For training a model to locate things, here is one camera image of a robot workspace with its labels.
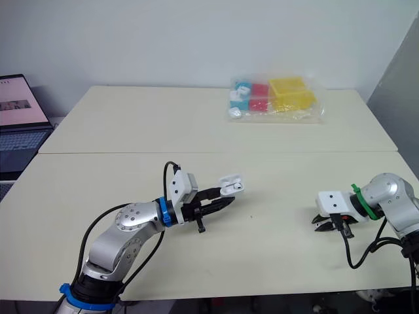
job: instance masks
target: cable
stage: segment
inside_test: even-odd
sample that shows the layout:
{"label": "cable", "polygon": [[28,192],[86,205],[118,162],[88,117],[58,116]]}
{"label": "cable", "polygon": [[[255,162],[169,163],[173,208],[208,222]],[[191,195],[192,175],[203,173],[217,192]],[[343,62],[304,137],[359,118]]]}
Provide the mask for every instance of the cable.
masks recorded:
{"label": "cable", "polygon": [[164,200],[166,202],[168,201],[168,187],[167,187],[166,175],[167,175],[167,172],[168,172],[169,165],[172,165],[174,170],[180,169],[179,165],[177,165],[175,162],[166,162],[166,164],[164,165],[164,169],[163,169],[163,196],[164,196]]}
{"label": "cable", "polygon": [[118,205],[115,207],[112,207],[111,209],[108,209],[106,212],[104,212],[103,214],[101,214],[98,218],[96,218],[91,225],[89,226],[89,228],[87,228],[86,232],[84,233],[83,239],[81,241],[81,246],[80,246],[80,252],[79,252],[79,259],[77,261],[77,268],[76,268],[76,274],[74,275],[73,278],[73,282],[71,283],[71,286],[73,286],[77,279],[79,278],[80,272],[81,272],[81,266],[83,264],[83,256],[84,256],[84,250],[86,248],[86,242],[87,242],[87,238],[90,234],[90,232],[92,231],[93,227],[107,214],[112,213],[113,211],[116,211],[117,209],[123,208],[125,206],[127,206],[129,203],[127,204],[122,204],[122,205]]}
{"label": "cable", "polygon": [[16,312],[16,314],[20,314],[19,307],[18,307],[18,301],[15,300],[13,302],[13,304],[14,304],[14,311]]}
{"label": "cable", "polygon": [[353,269],[356,270],[357,268],[359,268],[362,263],[364,263],[365,259],[367,258],[367,255],[371,252],[371,251],[376,251],[376,246],[378,246],[378,243],[381,241],[386,241],[386,244],[395,244],[395,245],[399,245],[401,246],[400,240],[394,238],[394,237],[381,237],[377,240],[374,240],[365,250],[364,254],[362,255],[361,259],[359,260],[358,263],[356,263],[355,265],[352,264],[352,259],[351,259],[351,252],[350,252],[350,248],[349,248],[349,243],[348,243],[348,239],[345,236],[345,233],[343,230],[340,231],[340,234],[342,235],[343,241],[345,243],[345,249],[346,249],[346,259],[348,260],[348,264],[349,266]]}
{"label": "cable", "polygon": [[58,299],[58,301],[55,303],[55,305],[54,305],[54,309],[52,309],[51,314],[55,314],[55,312],[57,312],[57,310],[58,310],[58,308],[60,307],[61,303],[63,303],[64,298],[65,298],[65,294],[63,294],[63,295],[61,296],[61,298],[60,298],[60,299]]}
{"label": "cable", "polygon": [[376,240],[380,238],[381,233],[382,233],[384,227],[386,226],[386,224],[387,224],[387,218],[384,217],[384,220],[383,220],[383,222],[381,224],[381,227],[380,227],[380,229],[378,229],[377,235],[375,237]]}
{"label": "cable", "polygon": [[130,284],[130,282],[132,281],[132,279],[134,279],[134,277],[145,267],[145,265],[150,261],[150,259],[153,257],[153,255],[155,254],[155,252],[157,251],[158,247],[160,246],[160,244],[163,241],[163,237],[164,237],[164,231],[162,231],[160,233],[160,237],[157,241],[157,244],[155,245],[154,249],[151,251],[151,253],[147,256],[147,258],[144,260],[144,262],[138,266],[138,268],[135,270],[135,272],[132,273],[132,275],[128,278],[127,281],[125,281],[125,283],[119,288],[119,290],[117,291],[116,295],[115,295],[115,299],[118,297],[119,294],[124,292],[124,289],[126,288],[126,286],[128,286]]}
{"label": "cable", "polygon": [[410,278],[411,278],[411,286],[410,286],[410,298],[412,302],[412,314],[416,314],[416,273],[414,269],[414,261],[412,255],[409,255],[409,264],[410,264]]}

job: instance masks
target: white wall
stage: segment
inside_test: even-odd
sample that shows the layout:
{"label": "white wall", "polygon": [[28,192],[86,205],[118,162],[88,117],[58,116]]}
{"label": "white wall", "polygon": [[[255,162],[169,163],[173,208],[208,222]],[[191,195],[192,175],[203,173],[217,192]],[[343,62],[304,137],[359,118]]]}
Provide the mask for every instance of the white wall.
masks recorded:
{"label": "white wall", "polygon": [[49,115],[93,84],[228,86],[309,73],[366,100],[418,0],[0,0],[0,73],[24,73]]}

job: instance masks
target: floor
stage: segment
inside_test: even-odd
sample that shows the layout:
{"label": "floor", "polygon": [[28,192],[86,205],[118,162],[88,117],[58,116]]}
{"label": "floor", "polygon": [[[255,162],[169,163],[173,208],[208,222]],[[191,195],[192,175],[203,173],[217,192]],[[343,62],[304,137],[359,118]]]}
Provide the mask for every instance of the floor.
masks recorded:
{"label": "floor", "polygon": [[[378,304],[381,314],[409,314],[410,295],[402,295],[401,305],[392,305],[396,298],[382,299]],[[326,305],[329,311],[315,312],[313,305]],[[50,313],[54,302],[29,302],[0,300],[0,313],[27,314]],[[113,314],[123,314],[119,305]],[[361,299],[355,292],[321,294],[289,294],[258,297],[231,297],[216,299],[159,300],[138,302],[127,307],[128,314],[373,314],[372,304]]]}

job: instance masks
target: gray wall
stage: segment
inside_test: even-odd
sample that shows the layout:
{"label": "gray wall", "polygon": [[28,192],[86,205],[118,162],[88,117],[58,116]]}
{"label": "gray wall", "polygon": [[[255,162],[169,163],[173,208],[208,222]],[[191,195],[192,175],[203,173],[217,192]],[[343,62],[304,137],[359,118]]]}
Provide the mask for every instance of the gray wall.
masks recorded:
{"label": "gray wall", "polygon": [[418,0],[0,0],[0,73],[23,73],[49,116],[91,85],[227,87],[306,73],[368,99]]}
{"label": "gray wall", "polygon": [[419,177],[419,19],[368,101],[399,152]]}

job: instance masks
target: laptop keyboard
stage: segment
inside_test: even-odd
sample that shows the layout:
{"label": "laptop keyboard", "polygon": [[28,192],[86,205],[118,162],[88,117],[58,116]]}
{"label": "laptop keyboard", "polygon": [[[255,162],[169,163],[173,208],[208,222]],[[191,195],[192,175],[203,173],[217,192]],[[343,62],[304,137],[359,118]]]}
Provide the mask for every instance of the laptop keyboard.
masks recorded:
{"label": "laptop keyboard", "polygon": [[2,134],[0,136],[0,152],[37,148],[39,142],[47,132],[31,132],[17,134]]}
{"label": "laptop keyboard", "polygon": [[6,196],[13,183],[0,183],[0,201]]}

